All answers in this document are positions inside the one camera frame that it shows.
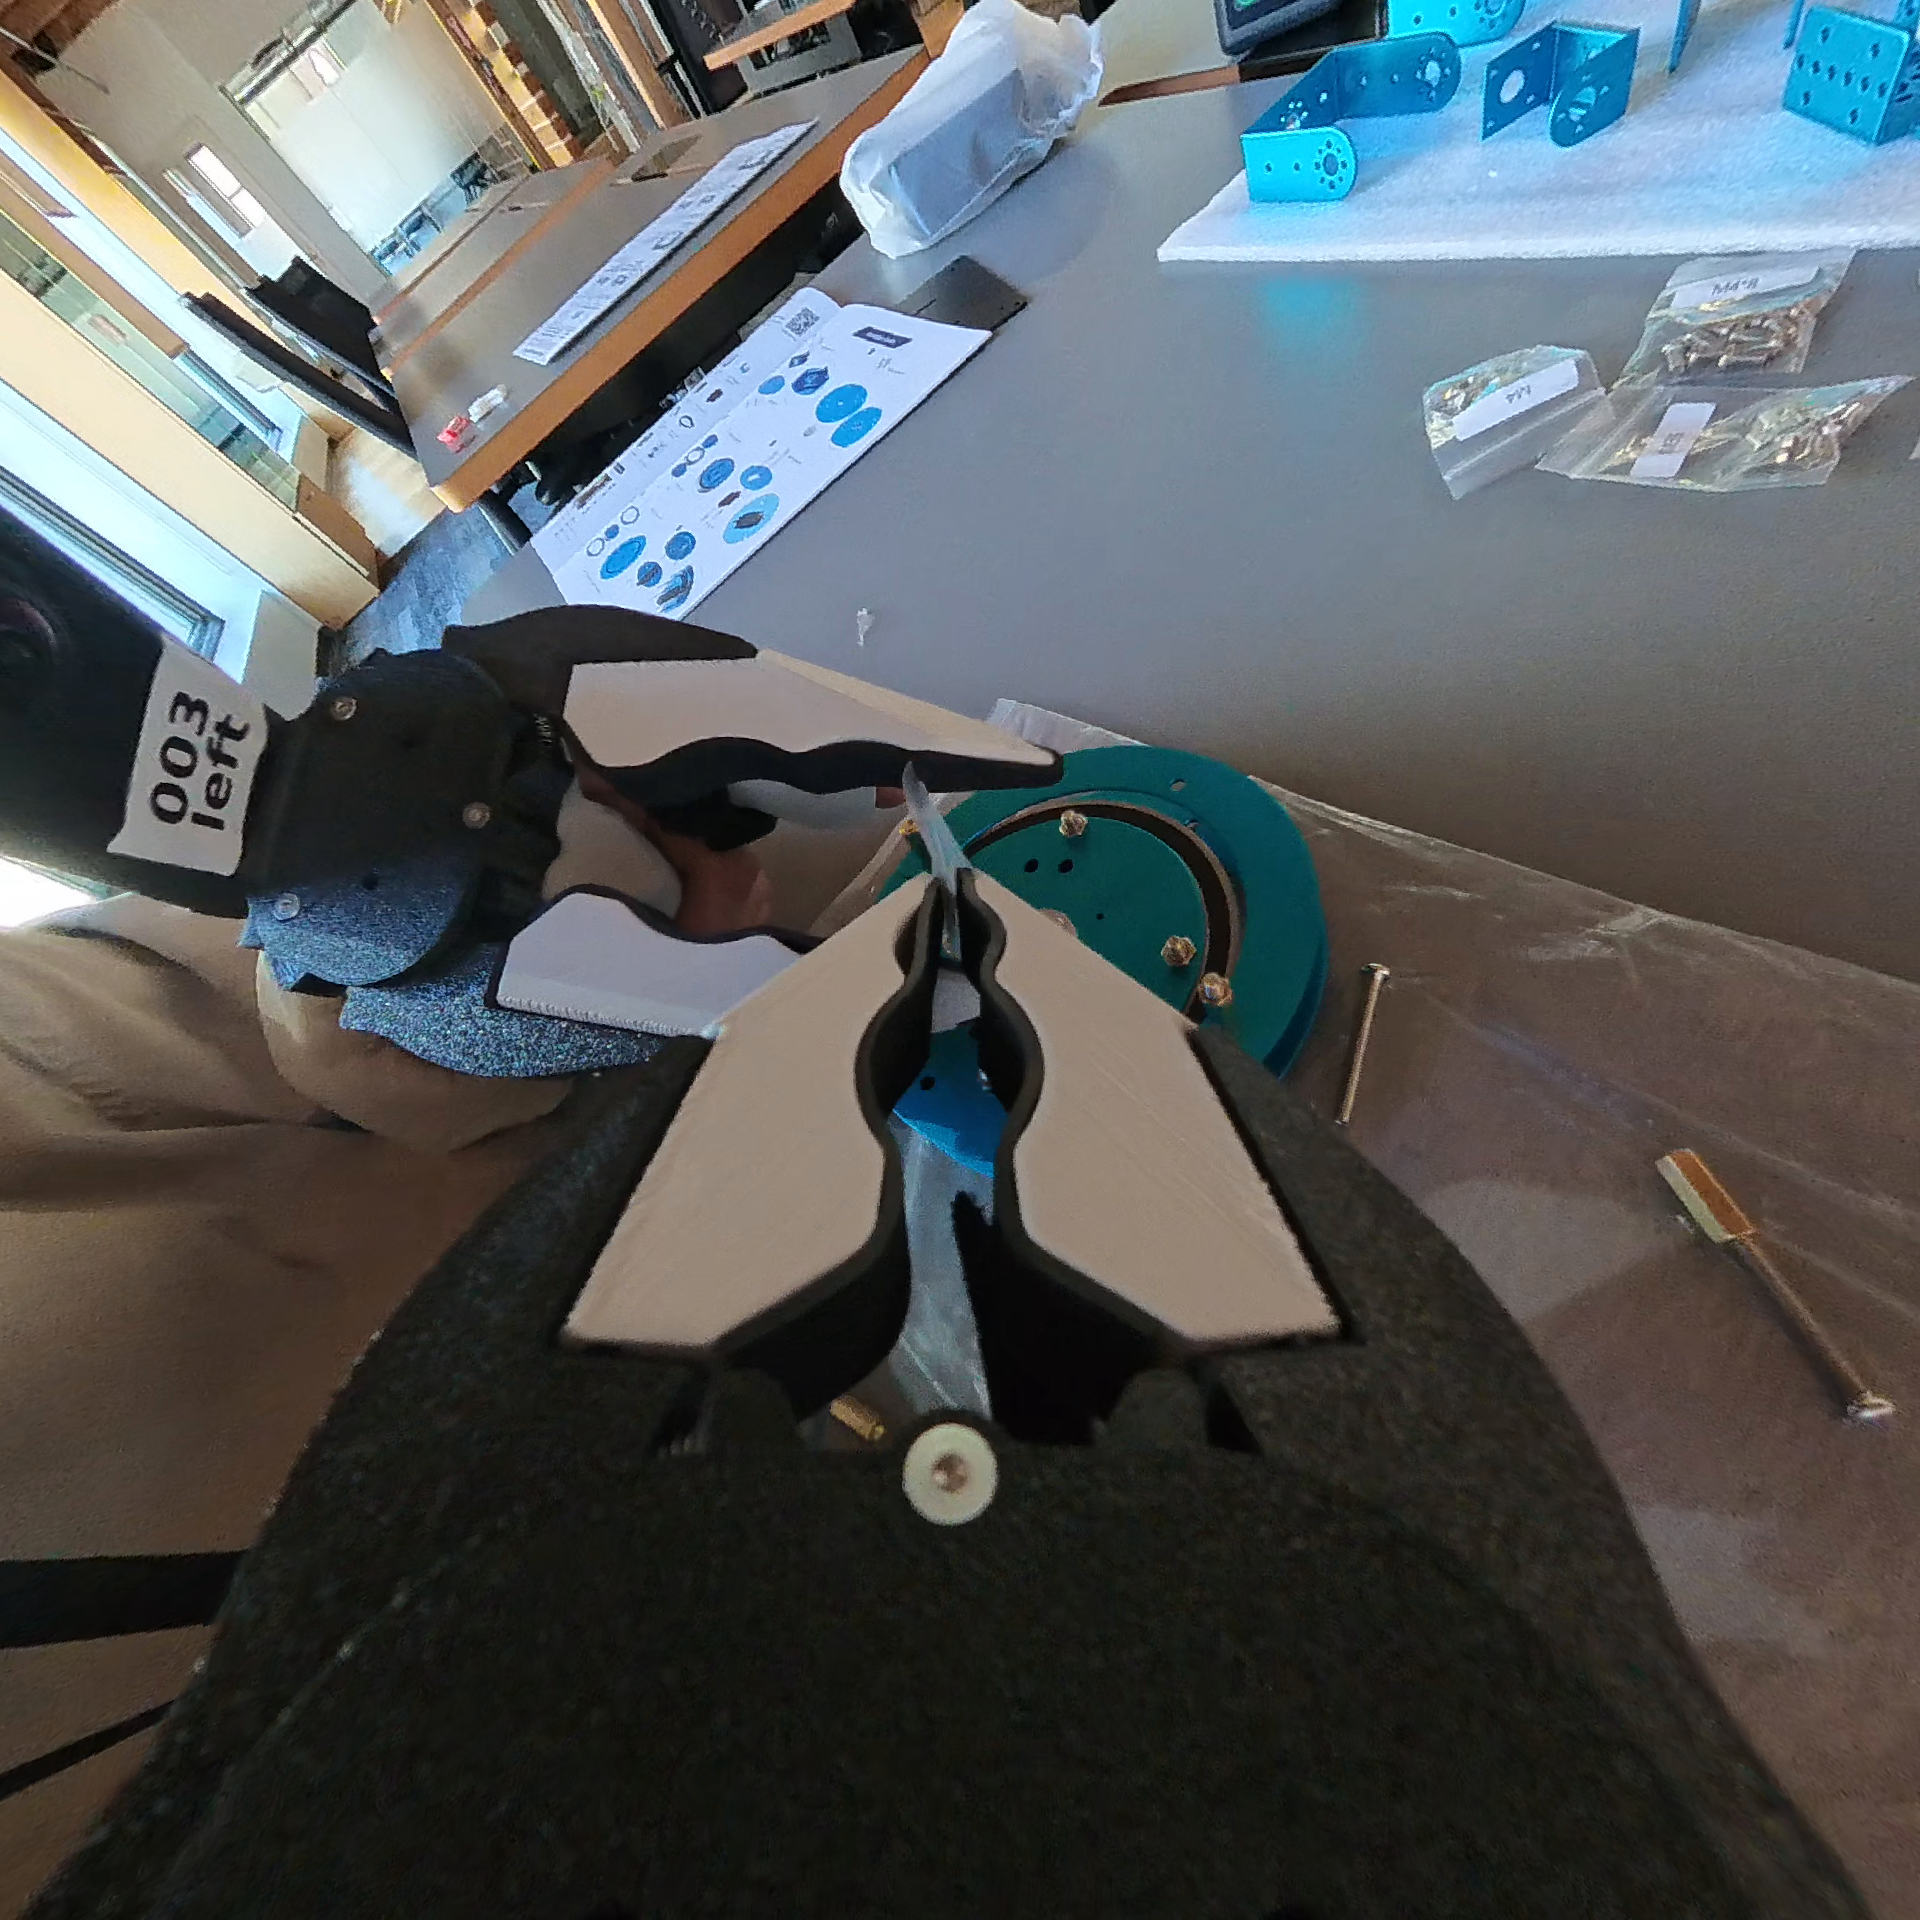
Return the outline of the person's left forearm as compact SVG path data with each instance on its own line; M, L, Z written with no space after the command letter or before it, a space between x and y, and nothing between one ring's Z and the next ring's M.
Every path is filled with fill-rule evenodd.
M451 1155L554 1119L578 1076L486 1076L425 1063L342 1023L345 996L283 991L256 961L256 1015L278 1075L378 1138Z

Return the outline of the grey desk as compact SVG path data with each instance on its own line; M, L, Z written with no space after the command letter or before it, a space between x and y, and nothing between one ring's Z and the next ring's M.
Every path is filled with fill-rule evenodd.
M1451 500L1424 386L1667 265L1162 264L1274 89L1092 115L958 245L1025 314L705 619L1916 985L1916 393L1827 488Z

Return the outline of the white plastic bag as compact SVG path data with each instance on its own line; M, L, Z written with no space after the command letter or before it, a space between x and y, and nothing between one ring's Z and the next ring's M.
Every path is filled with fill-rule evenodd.
M840 186L871 248L938 248L1044 163L1098 96L1104 57L1078 13L979 2L946 49L844 156Z

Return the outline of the dark grey device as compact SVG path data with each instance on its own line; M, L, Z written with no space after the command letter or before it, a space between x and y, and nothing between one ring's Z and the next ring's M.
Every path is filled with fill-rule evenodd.
M1220 53L1236 65L1312 65L1386 34L1386 2L1214 2L1212 12Z

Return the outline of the person's left hand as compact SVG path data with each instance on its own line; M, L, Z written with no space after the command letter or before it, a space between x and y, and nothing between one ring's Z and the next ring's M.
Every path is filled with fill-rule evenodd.
M775 895L750 849L713 851L700 837L647 824L647 835L679 877L674 925L691 939L720 939L774 924Z

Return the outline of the clear screw bag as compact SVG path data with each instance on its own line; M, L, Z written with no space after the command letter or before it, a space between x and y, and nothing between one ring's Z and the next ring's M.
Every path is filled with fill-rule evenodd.
M1539 457L1570 482L1738 495L1814 489L1908 376L1815 386L1624 381Z
M1683 264L1656 296L1617 384L1802 373L1855 260L1851 248L1824 248Z
M1424 392L1424 433L1454 500L1537 467L1603 386L1594 359L1563 345L1503 353Z

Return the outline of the black flat plate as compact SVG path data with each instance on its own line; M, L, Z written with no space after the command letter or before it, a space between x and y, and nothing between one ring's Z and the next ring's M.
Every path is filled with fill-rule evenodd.
M1025 308L1026 296L974 257L950 260L897 299L903 319L982 332L998 332Z

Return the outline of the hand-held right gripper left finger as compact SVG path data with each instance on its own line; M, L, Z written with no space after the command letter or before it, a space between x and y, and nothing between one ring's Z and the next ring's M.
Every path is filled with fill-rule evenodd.
M921 876L718 1020L568 1344L708 1371L880 1367L910 1303L889 1119L926 1063L946 905Z

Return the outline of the person's beige jacket torso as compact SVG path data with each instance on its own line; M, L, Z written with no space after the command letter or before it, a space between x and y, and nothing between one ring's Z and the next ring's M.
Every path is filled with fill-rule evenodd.
M6 1916L203 1658L160 1599L225 1599L360 1354L561 1141L554 1114L433 1155L315 1109L256 961L137 898L6 932Z

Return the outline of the long printed paper sheet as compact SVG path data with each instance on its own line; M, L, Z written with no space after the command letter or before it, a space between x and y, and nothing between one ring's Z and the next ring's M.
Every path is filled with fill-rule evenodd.
M754 180L779 165L817 125L818 122L807 119L735 147L735 152L697 177L688 191L643 226L635 237L610 253L551 319L512 351L512 356L535 369L546 369L561 359L582 335L595 328L635 287L647 282L687 240L707 228Z

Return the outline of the teal round base plate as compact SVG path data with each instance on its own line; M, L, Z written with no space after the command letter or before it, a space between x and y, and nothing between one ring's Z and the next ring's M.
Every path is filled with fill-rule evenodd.
M976 792L952 833L968 863L1275 1076L1329 985L1329 920L1283 803L1190 752L1104 744L1055 785Z

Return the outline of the small clear plastic bag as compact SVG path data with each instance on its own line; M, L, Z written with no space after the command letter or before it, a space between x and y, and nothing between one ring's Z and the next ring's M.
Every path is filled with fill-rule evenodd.
M903 803L916 831L931 881L940 890L942 957L931 1002L931 1033L940 1037L962 1028L979 1015L979 995L966 969L956 891L956 881L969 867L969 859L950 827L944 807L921 780L914 762L903 769Z

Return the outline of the clear plastic sheet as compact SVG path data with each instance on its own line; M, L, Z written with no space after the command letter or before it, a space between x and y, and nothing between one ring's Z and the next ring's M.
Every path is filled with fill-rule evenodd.
M1874 1916L1918 1907L1916 985L1267 788L1331 975L1291 1084L1476 1264L1588 1429L1715 1687ZM1865 1379L1840 1418L1656 1162L1698 1153Z

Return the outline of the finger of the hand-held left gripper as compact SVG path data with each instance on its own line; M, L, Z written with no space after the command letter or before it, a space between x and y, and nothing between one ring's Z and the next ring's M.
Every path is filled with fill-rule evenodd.
M818 945L790 929L692 937L635 898L569 890L507 943L491 1004L528 1018L715 1040L740 1004Z
M657 825L713 851L779 820L840 825L855 795L1038 788L1062 754L1003 728L818 665L743 659L584 664L562 728L578 762Z

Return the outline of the white foam sheet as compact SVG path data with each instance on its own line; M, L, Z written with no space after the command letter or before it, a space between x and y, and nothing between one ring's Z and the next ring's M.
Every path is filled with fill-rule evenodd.
M1675 5L1529 5L1520 34L1568 18L1639 29L1624 119L1562 149L1548 111L1482 137L1490 47L1463 57L1434 117L1351 128L1359 179L1329 204L1254 204L1241 173L1159 248L1163 264L1740 257L1913 249L1918 137L1887 144L1783 106L1790 5L1704 5L1678 71Z

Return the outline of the long steel screw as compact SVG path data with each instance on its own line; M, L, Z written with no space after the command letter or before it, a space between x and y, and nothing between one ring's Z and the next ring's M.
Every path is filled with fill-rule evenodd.
M1386 995L1386 985L1393 978L1393 968L1387 963L1367 963L1361 969L1361 1002L1359 1013L1351 1031L1348 1043L1348 1059L1338 1091L1335 1105L1335 1125L1348 1128L1353 1123L1359 1097L1361 1097L1361 1081L1369 1059L1371 1037L1376 1031L1378 1004Z

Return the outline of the printed assembly instruction sheet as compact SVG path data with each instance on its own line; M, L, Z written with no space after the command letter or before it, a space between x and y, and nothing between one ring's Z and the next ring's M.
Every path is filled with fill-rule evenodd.
M561 601L691 617L991 336L790 297L542 529L535 551Z

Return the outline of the brass standoff with screw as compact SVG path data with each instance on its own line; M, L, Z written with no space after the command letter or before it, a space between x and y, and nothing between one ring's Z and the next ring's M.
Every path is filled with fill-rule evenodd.
M1897 1415L1894 1399L1880 1392L1856 1361L1824 1329L1803 1295L1792 1284L1763 1244L1761 1227L1740 1207L1706 1159L1678 1148L1656 1162L1656 1171L1695 1223L1696 1233L1735 1260L1761 1284L1772 1311L1794 1338L1802 1354L1828 1385L1840 1418L1856 1426L1887 1426Z

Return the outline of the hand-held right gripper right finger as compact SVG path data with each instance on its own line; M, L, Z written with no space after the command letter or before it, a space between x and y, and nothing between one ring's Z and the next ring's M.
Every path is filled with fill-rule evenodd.
M961 936L1003 1111L983 1335L1078 1375L1335 1338L1193 1025L991 876Z

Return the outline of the long wood-edged table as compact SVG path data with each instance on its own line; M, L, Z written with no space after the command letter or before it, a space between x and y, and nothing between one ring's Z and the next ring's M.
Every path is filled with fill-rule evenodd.
M599 396L626 369L662 377L691 371L703 351L738 328L750 316L750 289L815 248L854 135L894 111L926 66L928 53L914 49L657 135L705 137L707 172L750 137L818 122L546 369L512 351L697 177L612 184L617 165L596 160L511 187L380 325L395 403L441 508L476 508L569 424L604 415ZM505 407L463 449L441 445L444 424L494 386L507 388Z

